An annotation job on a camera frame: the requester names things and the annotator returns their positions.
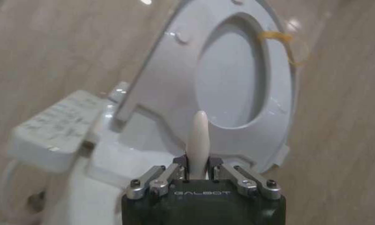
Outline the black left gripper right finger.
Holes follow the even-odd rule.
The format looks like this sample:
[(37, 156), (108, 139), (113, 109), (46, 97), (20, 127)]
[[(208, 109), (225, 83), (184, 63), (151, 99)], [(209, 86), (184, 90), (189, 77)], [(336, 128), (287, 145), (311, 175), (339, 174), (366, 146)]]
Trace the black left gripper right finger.
[(240, 195), (249, 197), (259, 193), (265, 199), (280, 199), (280, 186), (272, 179), (239, 165), (229, 165), (219, 157), (208, 157), (207, 173), (211, 180), (228, 180)]

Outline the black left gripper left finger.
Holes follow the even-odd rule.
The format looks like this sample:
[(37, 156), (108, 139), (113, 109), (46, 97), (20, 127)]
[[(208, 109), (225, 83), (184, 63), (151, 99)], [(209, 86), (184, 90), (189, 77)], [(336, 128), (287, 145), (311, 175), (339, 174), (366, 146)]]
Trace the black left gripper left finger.
[(155, 165), (126, 186), (126, 198), (141, 199), (146, 192), (155, 192), (157, 196), (168, 194), (168, 186), (173, 180), (188, 179), (188, 158), (184, 154), (172, 159), (168, 167)]

